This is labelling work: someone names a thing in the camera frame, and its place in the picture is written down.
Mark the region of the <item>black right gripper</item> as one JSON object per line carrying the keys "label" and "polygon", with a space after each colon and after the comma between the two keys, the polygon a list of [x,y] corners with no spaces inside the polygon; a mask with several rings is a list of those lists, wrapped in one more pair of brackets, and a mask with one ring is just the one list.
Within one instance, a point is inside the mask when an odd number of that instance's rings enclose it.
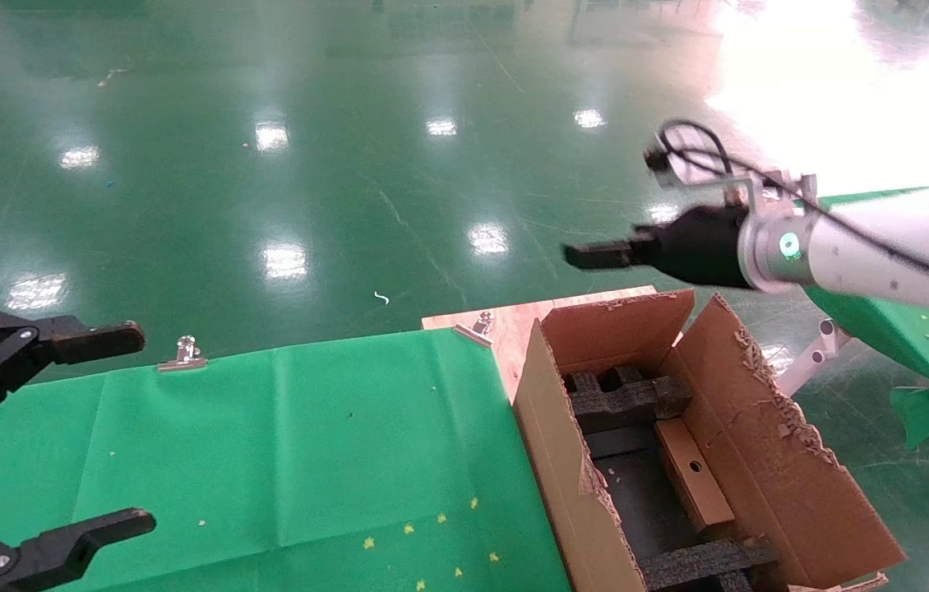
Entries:
{"label": "black right gripper", "polygon": [[749,289],[738,256],[747,217],[746,207],[695,206],[623,239],[563,244],[563,259],[584,271],[652,266],[687,284]]}

